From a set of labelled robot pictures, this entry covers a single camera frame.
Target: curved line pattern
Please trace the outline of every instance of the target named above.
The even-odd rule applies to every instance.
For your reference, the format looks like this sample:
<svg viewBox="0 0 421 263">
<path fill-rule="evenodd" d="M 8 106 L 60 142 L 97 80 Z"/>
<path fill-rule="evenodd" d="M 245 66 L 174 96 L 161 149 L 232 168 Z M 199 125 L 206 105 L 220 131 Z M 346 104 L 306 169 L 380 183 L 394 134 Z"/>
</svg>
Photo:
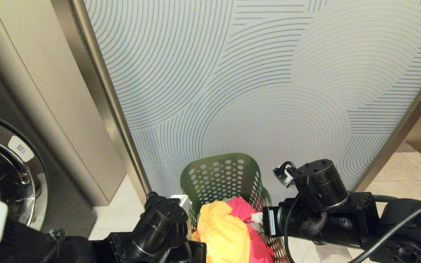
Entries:
<svg viewBox="0 0 421 263">
<path fill-rule="evenodd" d="M 389 135 L 353 135 L 337 169 L 348 190 L 352 190 L 358 178 L 367 170 Z"/>
<path fill-rule="evenodd" d="M 190 162 L 331 158 L 348 188 L 421 96 L 421 0 L 85 0 L 153 189 Z"/>
<path fill-rule="evenodd" d="M 228 1 L 87 2 L 90 13 L 102 14 L 92 26 L 134 130 L 170 118 L 204 87 L 232 9 Z"/>
<path fill-rule="evenodd" d="M 420 36 L 421 16 L 412 4 L 336 1 L 304 32 L 293 57 L 293 81 L 328 91 L 356 109 L 399 81 Z"/>
</svg>

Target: clothing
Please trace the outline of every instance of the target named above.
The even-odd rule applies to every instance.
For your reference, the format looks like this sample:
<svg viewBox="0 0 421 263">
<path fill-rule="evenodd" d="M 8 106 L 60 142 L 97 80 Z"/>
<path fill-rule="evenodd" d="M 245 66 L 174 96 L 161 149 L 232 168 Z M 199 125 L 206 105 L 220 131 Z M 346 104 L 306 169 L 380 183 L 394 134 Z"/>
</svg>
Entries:
<svg viewBox="0 0 421 263">
<path fill-rule="evenodd" d="M 240 218 L 232 216 L 232 208 L 215 201 L 201 207 L 195 241 L 207 244 L 207 263 L 248 263 L 250 234 Z"/>
<path fill-rule="evenodd" d="M 256 210 L 242 197 L 233 198 L 227 204 L 232 208 L 232 216 L 239 217 L 246 223 L 253 221 L 251 214 L 256 213 Z"/>
<path fill-rule="evenodd" d="M 234 198 L 228 202 L 228 205 L 232 208 L 232 215 L 239 217 L 241 220 L 247 223 L 253 222 L 251 214 L 256 213 L 254 208 L 245 201 L 242 197 Z M 250 255 L 249 263 L 274 263 L 273 256 L 274 251 L 264 243 L 259 232 L 251 226 L 246 224 L 249 236 L 250 236 Z"/>
<path fill-rule="evenodd" d="M 192 240 L 207 244 L 207 263 L 274 263 L 274 252 L 250 223 L 254 208 L 243 198 L 201 207 Z"/>
</svg>

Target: green laundry basket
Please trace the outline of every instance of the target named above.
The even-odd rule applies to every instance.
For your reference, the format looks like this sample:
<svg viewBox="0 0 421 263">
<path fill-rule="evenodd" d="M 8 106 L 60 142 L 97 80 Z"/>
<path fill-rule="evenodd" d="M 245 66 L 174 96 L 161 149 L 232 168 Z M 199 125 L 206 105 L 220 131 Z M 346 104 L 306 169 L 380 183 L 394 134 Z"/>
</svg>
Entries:
<svg viewBox="0 0 421 263">
<path fill-rule="evenodd" d="M 217 200 L 241 196 L 256 211 L 270 206 L 269 192 L 262 186 L 261 172 L 256 161 L 244 153 L 215 155 L 187 165 L 180 178 L 183 193 L 193 202 L 189 219 L 193 229 L 201 206 Z M 268 245 L 274 250 L 274 262 L 289 262 L 280 238 L 271 238 Z"/>
</svg>

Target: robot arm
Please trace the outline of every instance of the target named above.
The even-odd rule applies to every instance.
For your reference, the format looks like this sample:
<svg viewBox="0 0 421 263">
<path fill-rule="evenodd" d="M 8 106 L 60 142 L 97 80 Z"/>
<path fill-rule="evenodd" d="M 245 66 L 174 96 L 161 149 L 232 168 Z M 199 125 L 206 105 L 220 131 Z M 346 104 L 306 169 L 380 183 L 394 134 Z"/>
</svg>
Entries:
<svg viewBox="0 0 421 263">
<path fill-rule="evenodd" d="M 205 243 L 187 241 L 187 213 L 180 199 L 147 195 L 145 211 L 132 232 L 101 241 L 42 233 L 7 218 L 0 201 L 0 263 L 205 263 Z"/>
<path fill-rule="evenodd" d="M 385 233 L 421 208 L 419 200 L 346 191 L 330 160 L 317 160 L 298 169 L 287 166 L 285 163 L 275 168 L 274 173 L 281 182 L 295 182 L 299 190 L 298 201 L 287 198 L 279 206 L 264 208 L 267 236 L 287 234 L 316 244 L 332 243 L 368 250 Z M 388 203 L 381 218 L 376 202 Z M 370 260 L 421 263 L 421 213 L 376 248 Z"/>
</svg>

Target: white label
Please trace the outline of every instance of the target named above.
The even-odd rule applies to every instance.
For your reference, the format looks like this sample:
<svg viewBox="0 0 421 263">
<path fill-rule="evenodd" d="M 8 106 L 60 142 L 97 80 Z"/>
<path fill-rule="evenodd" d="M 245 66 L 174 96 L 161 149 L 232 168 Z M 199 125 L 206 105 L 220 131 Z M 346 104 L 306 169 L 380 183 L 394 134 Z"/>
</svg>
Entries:
<svg viewBox="0 0 421 263">
<path fill-rule="evenodd" d="M 7 144 L 11 150 L 13 150 L 17 156 L 19 156 L 24 163 L 30 161 L 35 155 L 27 144 L 17 136 L 13 136 Z"/>
<path fill-rule="evenodd" d="M 274 210 L 269 210 L 270 235 L 276 234 L 276 222 L 274 221 Z"/>
</svg>

